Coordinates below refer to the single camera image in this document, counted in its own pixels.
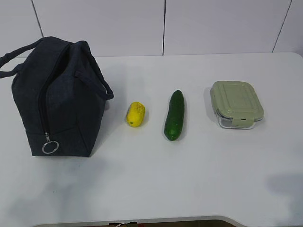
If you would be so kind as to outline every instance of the green lid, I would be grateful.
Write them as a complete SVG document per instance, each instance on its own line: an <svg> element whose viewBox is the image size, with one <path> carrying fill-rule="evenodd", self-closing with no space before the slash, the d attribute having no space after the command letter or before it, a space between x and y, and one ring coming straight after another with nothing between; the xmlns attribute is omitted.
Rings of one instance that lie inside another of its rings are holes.
<svg viewBox="0 0 303 227"><path fill-rule="evenodd" d="M211 89L215 113L232 119L232 126L248 128L264 116L254 88L246 82L217 81Z"/></svg>

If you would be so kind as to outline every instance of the yellow lemon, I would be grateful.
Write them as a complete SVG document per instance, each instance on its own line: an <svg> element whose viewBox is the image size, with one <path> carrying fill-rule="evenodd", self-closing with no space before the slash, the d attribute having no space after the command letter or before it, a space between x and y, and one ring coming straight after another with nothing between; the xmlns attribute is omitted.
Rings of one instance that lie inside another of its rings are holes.
<svg viewBox="0 0 303 227"><path fill-rule="evenodd" d="M144 114L145 107L139 102L134 102L128 109L126 122L129 124L129 126L138 127L143 122Z"/></svg>

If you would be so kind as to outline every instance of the white table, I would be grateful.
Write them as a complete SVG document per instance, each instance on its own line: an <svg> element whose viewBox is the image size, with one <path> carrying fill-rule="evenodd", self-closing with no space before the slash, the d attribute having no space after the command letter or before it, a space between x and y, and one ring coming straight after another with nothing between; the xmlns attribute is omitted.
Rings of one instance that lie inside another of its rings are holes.
<svg viewBox="0 0 303 227"><path fill-rule="evenodd" d="M299 55L102 57L97 62L115 98L108 102L90 158L32 157L11 95L12 78L0 80L0 226L194 219L249 227L303 225ZM265 110L262 123L247 131L220 128L209 95L217 80L249 82ZM187 112L181 140L170 142L163 124L176 89L184 93ZM133 101L147 108L140 128L125 123Z"/></svg>

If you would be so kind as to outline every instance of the white wall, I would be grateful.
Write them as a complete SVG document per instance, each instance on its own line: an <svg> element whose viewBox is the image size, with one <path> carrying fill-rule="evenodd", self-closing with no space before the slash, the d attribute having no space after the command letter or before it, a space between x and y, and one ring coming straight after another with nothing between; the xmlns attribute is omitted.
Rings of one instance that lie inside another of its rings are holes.
<svg viewBox="0 0 303 227"><path fill-rule="evenodd" d="M295 52L303 56L303 0L293 0L274 52Z"/></svg>
<svg viewBox="0 0 303 227"><path fill-rule="evenodd" d="M162 55L164 0L34 0L44 36L97 56Z"/></svg>
<svg viewBox="0 0 303 227"><path fill-rule="evenodd" d="M0 57L41 37L31 0L0 1Z"/></svg>
<svg viewBox="0 0 303 227"><path fill-rule="evenodd" d="M303 55L303 0L290 2L167 0L164 18L165 0L33 1L44 36L87 40L95 56L162 55L164 21L164 54ZM42 37L31 0L2 0L0 21L0 56Z"/></svg>
<svg viewBox="0 0 303 227"><path fill-rule="evenodd" d="M167 0L165 54L272 52L290 0Z"/></svg>

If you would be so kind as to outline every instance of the cucumber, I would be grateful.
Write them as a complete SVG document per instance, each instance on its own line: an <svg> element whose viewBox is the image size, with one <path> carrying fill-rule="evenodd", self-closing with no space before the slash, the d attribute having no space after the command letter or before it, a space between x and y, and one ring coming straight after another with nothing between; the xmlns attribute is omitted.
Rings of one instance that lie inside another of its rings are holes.
<svg viewBox="0 0 303 227"><path fill-rule="evenodd" d="M179 138L183 128L184 119L184 97L180 90L175 91L169 102L169 112L167 114L164 134L174 141Z"/></svg>

